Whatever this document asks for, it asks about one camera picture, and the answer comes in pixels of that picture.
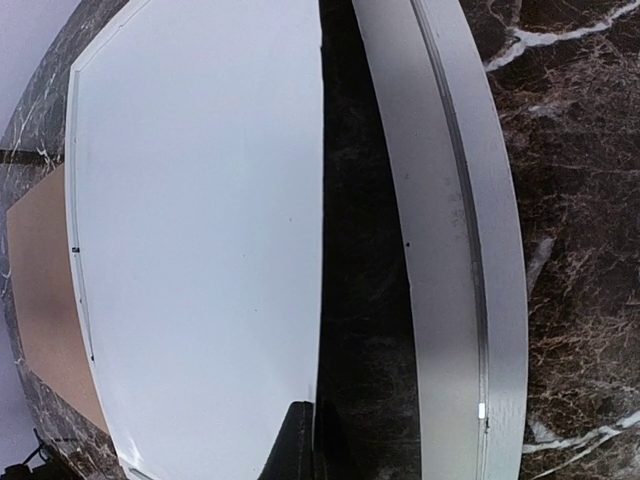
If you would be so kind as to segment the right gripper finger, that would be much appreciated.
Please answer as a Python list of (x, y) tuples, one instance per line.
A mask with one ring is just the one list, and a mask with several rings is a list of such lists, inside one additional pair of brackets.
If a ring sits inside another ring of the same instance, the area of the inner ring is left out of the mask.
[(259, 480), (312, 480), (314, 404), (292, 402)]

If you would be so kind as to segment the white photo mat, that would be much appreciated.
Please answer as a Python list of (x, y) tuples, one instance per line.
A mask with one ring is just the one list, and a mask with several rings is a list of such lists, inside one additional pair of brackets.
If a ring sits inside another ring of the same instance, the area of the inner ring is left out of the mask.
[(357, 1), (396, 191), (417, 363), (425, 479), (479, 465), (475, 285), (458, 165), (427, 43), (408, 1)]

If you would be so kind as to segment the landscape photo print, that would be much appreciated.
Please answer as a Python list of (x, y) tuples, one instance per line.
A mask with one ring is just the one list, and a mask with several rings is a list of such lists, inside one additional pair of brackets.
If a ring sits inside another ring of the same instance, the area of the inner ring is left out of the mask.
[(314, 1), (131, 1), (73, 63), (73, 288), (128, 478), (259, 479), (314, 404), (323, 97)]

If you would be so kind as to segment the clear acrylic sheet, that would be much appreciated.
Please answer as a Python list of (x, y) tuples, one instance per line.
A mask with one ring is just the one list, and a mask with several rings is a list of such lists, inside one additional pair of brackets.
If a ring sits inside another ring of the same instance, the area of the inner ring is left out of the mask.
[(320, 3), (324, 226), (317, 475), (417, 479), (419, 412), (397, 201), (353, 6)]

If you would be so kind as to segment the white picture frame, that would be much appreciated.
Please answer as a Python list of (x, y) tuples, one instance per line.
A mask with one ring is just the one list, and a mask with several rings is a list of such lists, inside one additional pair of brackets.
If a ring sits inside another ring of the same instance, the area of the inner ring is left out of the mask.
[[(479, 353), (479, 465), (474, 479), (514, 479), (527, 398), (527, 288), (509, 161), (484, 68), (460, 4), (408, 1), (427, 43), (464, 199), (475, 285)], [(323, 226), (324, 138), (323, 123)], [(313, 467), (317, 475), (318, 372)]]

